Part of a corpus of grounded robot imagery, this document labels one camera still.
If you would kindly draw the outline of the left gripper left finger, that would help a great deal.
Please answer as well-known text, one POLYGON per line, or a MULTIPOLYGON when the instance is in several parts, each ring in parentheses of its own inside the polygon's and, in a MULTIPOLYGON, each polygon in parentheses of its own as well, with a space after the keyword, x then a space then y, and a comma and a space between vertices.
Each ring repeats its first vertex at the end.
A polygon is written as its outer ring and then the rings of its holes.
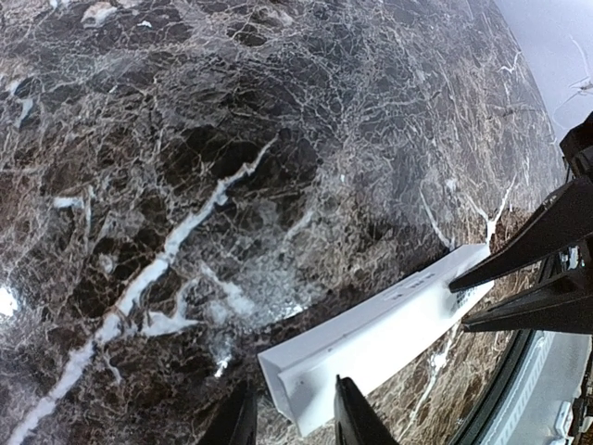
POLYGON ((254 445, 258 407, 255 390, 241 382, 221 405, 199 445, 254 445))

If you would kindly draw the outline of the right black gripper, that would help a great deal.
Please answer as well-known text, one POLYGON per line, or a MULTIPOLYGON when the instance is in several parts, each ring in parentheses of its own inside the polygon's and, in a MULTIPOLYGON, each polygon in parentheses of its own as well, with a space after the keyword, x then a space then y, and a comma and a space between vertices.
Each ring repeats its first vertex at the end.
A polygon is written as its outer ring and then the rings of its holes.
POLYGON ((560 142, 567 184, 552 192, 501 250, 451 281, 450 291, 480 286, 592 235, 592 137, 590 112, 560 142))

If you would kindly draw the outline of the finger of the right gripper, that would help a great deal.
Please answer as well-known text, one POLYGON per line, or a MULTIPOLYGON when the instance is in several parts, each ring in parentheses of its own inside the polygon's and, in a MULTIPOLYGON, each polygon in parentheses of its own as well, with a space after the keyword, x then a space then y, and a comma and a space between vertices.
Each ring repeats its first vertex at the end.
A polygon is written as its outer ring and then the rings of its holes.
POLYGON ((472 333, 523 329, 590 335, 592 268, 563 270, 558 259, 546 259, 535 286, 464 317, 461 325, 472 333))

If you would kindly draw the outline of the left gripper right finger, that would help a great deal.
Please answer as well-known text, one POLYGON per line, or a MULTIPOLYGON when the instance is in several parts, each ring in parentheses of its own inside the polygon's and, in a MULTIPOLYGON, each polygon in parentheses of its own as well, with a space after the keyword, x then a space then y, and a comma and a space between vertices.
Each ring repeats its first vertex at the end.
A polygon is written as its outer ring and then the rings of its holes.
POLYGON ((334 435, 337 445, 398 445, 350 377, 336 377, 334 435))

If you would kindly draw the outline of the white remote control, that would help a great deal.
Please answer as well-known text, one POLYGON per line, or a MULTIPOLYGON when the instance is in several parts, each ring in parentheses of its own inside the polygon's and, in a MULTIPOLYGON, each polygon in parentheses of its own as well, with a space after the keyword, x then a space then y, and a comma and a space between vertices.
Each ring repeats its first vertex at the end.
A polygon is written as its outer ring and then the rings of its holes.
POLYGON ((446 334, 492 288, 448 285, 489 254, 463 245, 357 306, 259 353, 276 410, 304 438, 334 417, 334 382, 369 394, 446 334))

